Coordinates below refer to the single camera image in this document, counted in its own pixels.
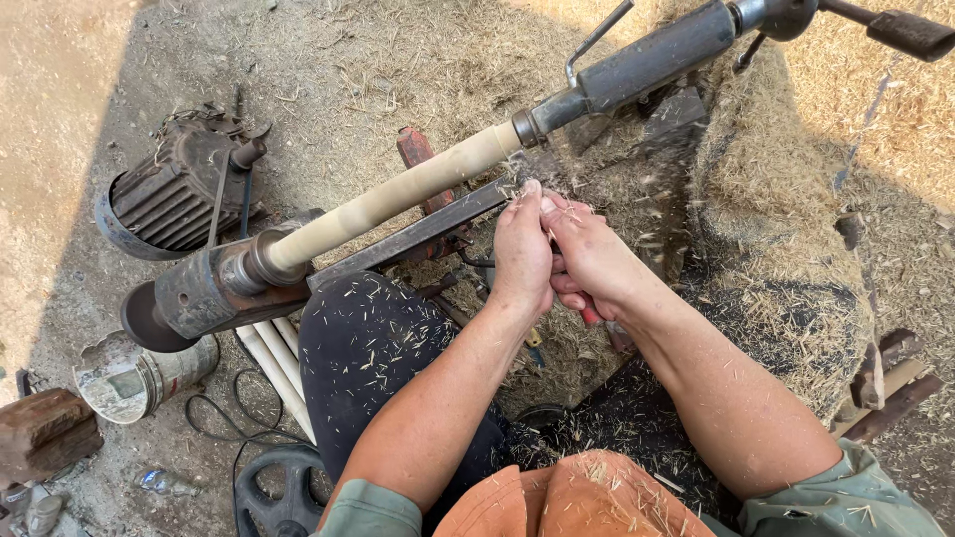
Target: dirt floor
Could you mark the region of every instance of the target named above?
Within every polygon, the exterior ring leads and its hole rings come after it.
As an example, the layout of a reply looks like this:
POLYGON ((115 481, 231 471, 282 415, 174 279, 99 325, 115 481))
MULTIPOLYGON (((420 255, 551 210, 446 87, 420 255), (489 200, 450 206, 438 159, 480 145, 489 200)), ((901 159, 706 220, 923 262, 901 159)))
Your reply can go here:
MULTIPOLYGON (((12 125, 0 132, 0 228, 8 230, 0 237, 7 253, 0 260, 0 404, 15 398, 13 373, 21 367, 39 389, 73 388, 80 351, 118 328, 125 292, 168 266, 121 254, 92 222, 94 195, 155 148, 148 135, 166 114, 207 100, 225 104, 239 82, 248 124, 275 123, 262 161, 271 221, 331 208, 402 168, 393 146, 400 127, 421 130, 440 151, 561 88, 568 52, 616 2, 266 4, 56 0, 16 4, 0 21, 9 44, 0 57, 0 112, 12 125)), ((590 54, 606 54, 691 4, 641 0, 590 54)), ((955 24, 950 3, 891 7, 924 8, 955 24)), ((955 321, 946 314, 955 311, 955 218, 945 207, 955 206, 955 177, 947 170, 955 156, 955 103, 944 87, 953 81, 955 60, 924 66, 869 46, 859 29, 829 13, 818 23, 783 47, 796 108, 814 140, 845 161, 858 147, 838 198, 872 217, 879 330, 918 332, 927 342, 922 358, 949 382, 874 447, 900 485, 951 532, 955 321)), ((634 135, 622 128, 618 136, 634 135)), ((414 217, 398 217, 343 252, 414 217)), ((639 240, 636 231, 622 231, 639 240)), ((440 276, 445 268, 436 265, 418 268, 415 283, 440 276)), ((466 291, 450 296, 475 308, 466 291)), ((620 359, 593 354, 597 342, 562 327, 553 319, 541 325, 550 371, 516 371, 505 397, 529 383, 543 387, 534 402, 573 403, 620 359)), ((222 361, 204 383, 206 394, 235 416, 226 404, 228 385, 245 362, 230 338, 220 342, 222 361)), ((248 388, 268 414, 270 395, 248 388)), ((104 448, 51 485, 72 497, 68 510, 90 535, 232 531, 235 445, 192 431, 184 399, 131 426, 101 421, 104 448), (207 490, 191 500, 135 490, 131 480, 146 464, 177 470, 207 490)), ((225 433, 220 422, 208 424, 225 433)))

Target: concrete ground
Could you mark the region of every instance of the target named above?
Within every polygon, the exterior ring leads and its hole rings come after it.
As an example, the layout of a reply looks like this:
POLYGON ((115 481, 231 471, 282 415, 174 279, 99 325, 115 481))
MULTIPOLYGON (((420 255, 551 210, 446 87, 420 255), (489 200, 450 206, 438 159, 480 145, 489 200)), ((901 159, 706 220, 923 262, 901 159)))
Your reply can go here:
MULTIPOLYGON (((277 121, 262 163, 266 203, 275 219, 301 208, 332 207, 355 193, 347 179, 355 162, 337 161, 335 155, 370 155, 369 166, 381 177, 400 169, 387 143, 366 140, 369 132, 396 132, 392 123, 398 119, 390 122, 387 112, 384 119, 331 125, 322 119, 354 106, 357 90, 343 91, 336 66, 361 56, 372 41, 394 41, 391 30, 381 30, 391 28, 393 18, 393 11, 377 4, 350 10, 334 1, 279 0, 275 11, 260 0, 47 0, 5 6, 0 404, 15 398, 12 378, 19 368, 31 371, 38 389, 74 388, 79 353, 119 328, 117 309, 126 291, 168 266, 120 253, 100 236, 92 217, 92 200, 105 182, 153 151, 148 133, 164 115, 207 100, 226 102, 232 82, 240 81, 244 113, 277 121)), ((580 34, 571 29, 569 41, 580 34)), ((560 84, 560 76, 555 70, 545 78, 560 84)), ((507 112, 492 108, 487 114, 507 112)), ((445 120, 438 115, 435 125, 445 120)), ((211 398, 225 402, 244 358, 228 338, 220 341, 222 361, 205 385, 211 398)), ((90 535, 233 531, 229 472, 236 446, 192 431, 182 415, 184 397, 130 426, 101 420, 103 449, 51 484, 51 492, 72 497, 69 512, 90 535), (136 490, 131 480, 147 464, 179 471, 206 491, 195 499, 175 499, 136 490)), ((259 402, 267 413, 268 397, 259 402)), ((915 423, 939 427, 929 419, 915 423)), ((945 423, 952 428, 951 420, 945 423)), ((224 432, 220 423, 210 427, 224 432)), ((935 495, 938 505, 949 505, 951 483, 923 493, 929 503, 935 495)))

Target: red tool handle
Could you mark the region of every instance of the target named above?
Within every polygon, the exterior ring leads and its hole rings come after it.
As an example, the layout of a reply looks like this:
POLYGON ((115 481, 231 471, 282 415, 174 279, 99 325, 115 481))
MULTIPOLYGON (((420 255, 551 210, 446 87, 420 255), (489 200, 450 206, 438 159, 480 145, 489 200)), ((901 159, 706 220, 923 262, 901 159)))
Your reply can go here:
POLYGON ((594 297, 584 291, 580 292, 580 296, 584 298, 584 308, 581 310, 581 319, 584 320, 584 325, 587 328, 593 328, 603 324, 606 319, 597 311, 597 306, 594 305, 594 297))

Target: plastic bucket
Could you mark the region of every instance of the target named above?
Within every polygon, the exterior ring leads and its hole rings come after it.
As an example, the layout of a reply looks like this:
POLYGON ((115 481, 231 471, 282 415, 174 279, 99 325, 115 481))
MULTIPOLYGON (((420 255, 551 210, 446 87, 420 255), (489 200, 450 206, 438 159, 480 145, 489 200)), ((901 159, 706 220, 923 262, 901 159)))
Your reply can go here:
POLYGON ((128 424, 211 373, 219 363, 219 345, 205 335, 185 351, 154 353, 119 330, 83 349, 80 358, 82 365, 74 367, 80 396, 97 414, 128 424))

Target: metal bracket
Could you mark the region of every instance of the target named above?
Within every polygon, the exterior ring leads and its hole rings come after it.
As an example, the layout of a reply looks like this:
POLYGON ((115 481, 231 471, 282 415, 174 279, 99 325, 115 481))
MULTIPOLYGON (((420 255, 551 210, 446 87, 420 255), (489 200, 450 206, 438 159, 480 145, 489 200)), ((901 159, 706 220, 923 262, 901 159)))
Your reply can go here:
POLYGON ((574 76, 574 62, 580 59, 581 56, 586 54, 590 50, 590 47, 594 46, 594 43, 600 40, 607 31, 613 28, 613 25, 617 24, 620 19, 624 18, 627 11, 630 11, 630 8, 633 7, 633 0, 624 0, 617 6, 617 9, 614 10, 610 15, 604 19, 604 22, 597 25, 597 28, 594 29, 587 38, 577 46, 577 49, 574 50, 574 53, 567 58, 567 63, 564 64, 563 69, 567 73, 567 84, 571 88, 577 87, 577 78, 574 76))

